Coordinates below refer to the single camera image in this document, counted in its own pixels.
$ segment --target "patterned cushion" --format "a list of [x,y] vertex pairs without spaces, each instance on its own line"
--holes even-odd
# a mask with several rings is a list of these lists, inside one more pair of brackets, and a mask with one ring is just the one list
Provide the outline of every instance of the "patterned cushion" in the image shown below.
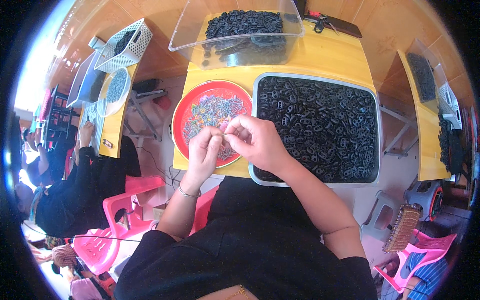
[[48,118],[48,113],[50,112],[50,106],[52,105],[53,98],[50,94],[50,90],[47,89],[45,96],[43,97],[42,108],[40,110],[40,115],[38,118],[40,121],[45,121]]

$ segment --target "cardboard box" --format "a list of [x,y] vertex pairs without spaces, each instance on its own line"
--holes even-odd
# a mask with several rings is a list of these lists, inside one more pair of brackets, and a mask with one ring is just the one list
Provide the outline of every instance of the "cardboard box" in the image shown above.
[[158,206],[153,207],[153,219],[154,220],[160,220],[160,218],[163,215],[163,212],[165,211],[165,208],[167,207],[166,204],[161,204]]

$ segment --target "clear bowl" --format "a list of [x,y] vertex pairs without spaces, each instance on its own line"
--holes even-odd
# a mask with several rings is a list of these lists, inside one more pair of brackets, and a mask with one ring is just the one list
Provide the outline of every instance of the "clear bowl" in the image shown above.
[[98,115],[101,117],[108,117],[120,110],[120,108],[123,106],[123,103],[125,103],[125,100],[128,98],[130,95],[130,86],[132,84],[132,79],[130,77],[130,74],[128,74],[128,70],[125,67],[120,67],[116,69],[114,72],[112,72],[103,82],[102,89],[100,90],[100,95],[98,95],[98,101],[106,101],[107,98],[107,91],[108,91],[108,86],[112,82],[113,77],[120,72],[121,70],[124,70],[127,73],[127,78],[125,80],[125,85],[123,86],[123,91],[121,93],[121,96],[117,99],[115,102],[107,103],[107,108],[105,110],[105,114],[102,114],[100,111],[98,112]]
[[[207,40],[205,31],[208,21],[223,12],[232,10],[279,12],[283,22],[283,32],[243,34]],[[189,0],[175,27],[168,49],[178,51],[202,70],[246,65],[286,64],[297,39],[304,35],[305,27],[293,0],[222,1],[221,5],[213,5],[211,1],[206,0]],[[264,38],[283,40],[285,53],[273,56],[259,55],[255,51],[255,46],[247,47],[241,53],[234,52],[228,55],[225,55],[225,52],[220,55],[217,51],[222,50],[217,48],[219,45],[222,47],[230,45],[231,48],[234,48],[239,43],[250,43]],[[206,58],[204,55],[209,49],[211,49],[210,57]]]

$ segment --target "gold necklace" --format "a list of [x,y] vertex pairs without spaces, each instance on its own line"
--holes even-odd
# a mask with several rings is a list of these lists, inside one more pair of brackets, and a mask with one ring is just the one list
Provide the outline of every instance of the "gold necklace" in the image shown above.
[[230,296],[228,296],[227,298],[225,298],[225,300],[229,300],[229,299],[232,299],[233,297],[237,296],[237,295],[243,295],[245,296],[245,298],[247,298],[248,300],[250,300],[250,298],[248,298],[247,296],[247,293],[245,293],[245,289],[243,288],[242,285],[240,285],[240,289],[238,292],[236,292],[235,294],[232,294]]

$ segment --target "perforated basket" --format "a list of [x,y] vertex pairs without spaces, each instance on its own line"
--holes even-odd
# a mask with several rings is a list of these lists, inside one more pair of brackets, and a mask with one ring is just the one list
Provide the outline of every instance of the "perforated basket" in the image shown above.
[[[142,58],[148,43],[152,39],[152,32],[144,23],[145,19],[123,28],[114,34],[102,49],[100,58],[95,64],[95,70],[101,70],[106,73],[112,73],[120,67],[128,67],[136,64]],[[126,32],[134,30],[133,36],[127,44],[127,47],[118,55],[115,54],[115,46],[122,39]]]
[[445,82],[438,89],[438,104],[442,110],[443,118],[452,123],[453,129],[462,129],[462,119],[460,117],[460,108],[458,101],[448,82]]

